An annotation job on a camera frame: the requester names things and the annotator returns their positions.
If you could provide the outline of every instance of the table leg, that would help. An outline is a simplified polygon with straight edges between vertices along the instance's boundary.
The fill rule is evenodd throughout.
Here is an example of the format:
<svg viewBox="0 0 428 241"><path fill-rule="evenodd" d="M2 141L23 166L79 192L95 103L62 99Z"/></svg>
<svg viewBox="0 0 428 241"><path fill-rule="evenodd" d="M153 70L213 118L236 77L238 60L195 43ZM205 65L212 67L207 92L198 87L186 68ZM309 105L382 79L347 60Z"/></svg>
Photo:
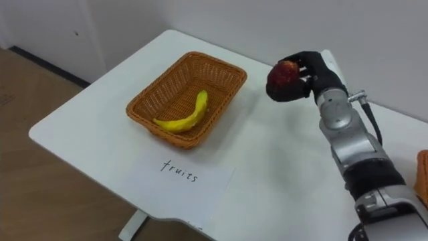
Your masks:
<svg viewBox="0 0 428 241"><path fill-rule="evenodd" d="M137 210L128 223L120 231L119 239L122 241L131 241L136 231L140 228L142 223L146 220L147 214L141 210Z"/></svg>

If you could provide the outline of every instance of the wall baseboard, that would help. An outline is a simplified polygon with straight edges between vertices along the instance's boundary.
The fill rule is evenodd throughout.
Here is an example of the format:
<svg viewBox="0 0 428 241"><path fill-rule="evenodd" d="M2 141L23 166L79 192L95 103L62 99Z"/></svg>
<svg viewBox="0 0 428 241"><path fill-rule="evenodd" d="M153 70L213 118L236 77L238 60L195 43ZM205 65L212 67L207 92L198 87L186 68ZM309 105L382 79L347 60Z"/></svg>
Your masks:
<svg viewBox="0 0 428 241"><path fill-rule="evenodd" d="M69 80L70 82L73 82L74 84L77 84L78 86L82 87L82 88L86 88L90 85L89 82L61 69L58 68L57 66L54 66L53 64L49 63L48 61L42 60L41 58L21 49L18 48L17 46L13 46L11 48L9 48L10 51L19 54L20 56L31 60L32 62L34 62L35 64L37 64L38 66L41 66L43 68L45 68L46 70L49 70L50 72L53 72L54 74L57 74L58 76L61 76L62 78L65 78L66 80Z"/></svg>

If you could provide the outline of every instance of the wooden floor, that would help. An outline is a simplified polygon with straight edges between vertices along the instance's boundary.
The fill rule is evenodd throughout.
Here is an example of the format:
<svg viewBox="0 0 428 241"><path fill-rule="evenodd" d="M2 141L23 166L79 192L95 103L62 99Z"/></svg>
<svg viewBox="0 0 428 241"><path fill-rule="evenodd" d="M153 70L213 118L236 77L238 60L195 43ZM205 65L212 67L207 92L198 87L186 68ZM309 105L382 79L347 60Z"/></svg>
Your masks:
<svg viewBox="0 0 428 241"><path fill-rule="evenodd" d="M131 205L28 137L31 126L81 90L0 50L1 241L118 240L133 214ZM149 220L135 240L207 239L184 224Z"/></svg>

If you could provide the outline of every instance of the orange object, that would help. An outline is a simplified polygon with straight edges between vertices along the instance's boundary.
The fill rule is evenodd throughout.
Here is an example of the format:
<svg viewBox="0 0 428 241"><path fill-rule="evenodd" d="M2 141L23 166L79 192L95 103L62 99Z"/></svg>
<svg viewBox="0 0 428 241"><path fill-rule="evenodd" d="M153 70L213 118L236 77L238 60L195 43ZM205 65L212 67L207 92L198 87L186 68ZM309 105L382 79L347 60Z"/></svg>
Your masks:
<svg viewBox="0 0 428 241"><path fill-rule="evenodd" d="M223 60L189 52L147 86L126 107L127 115L152 134L184 149L203 141L247 79L247 73ZM202 121L191 130L173 134L153 123L179 120L192 114L195 99L208 92L208 107Z"/></svg>
<svg viewBox="0 0 428 241"><path fill-rule="evenodd" d="M415 191L428 205L428 150L417 154L417 176Z"/></svg>

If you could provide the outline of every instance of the white wall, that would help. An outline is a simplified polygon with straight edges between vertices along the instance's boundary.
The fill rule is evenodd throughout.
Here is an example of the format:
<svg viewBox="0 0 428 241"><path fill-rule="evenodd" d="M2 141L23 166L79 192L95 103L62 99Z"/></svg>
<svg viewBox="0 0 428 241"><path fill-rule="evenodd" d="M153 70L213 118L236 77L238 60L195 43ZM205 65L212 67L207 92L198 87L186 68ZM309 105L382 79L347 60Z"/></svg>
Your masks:
<svg viewBox="0 0 428 241"><path fill-rule="evenodd" d="M93 82L107 69L79 3L0 0L0 10L13 45Z"/></svg>
<svg viewBox="0 0 428 241"><path fill-rule="evenodd" d="M7 49L12 46L10 39L9 30L6 27L5 20L3 18L3 12L0 8L0 48Z"/></svg>
<svg viewBox="0 0 428 241"><path fill-rule="evenodd" d="M109 69L167 28L268 64L330 49L352 90L428 121L426 0L87 1Z"/></svg>

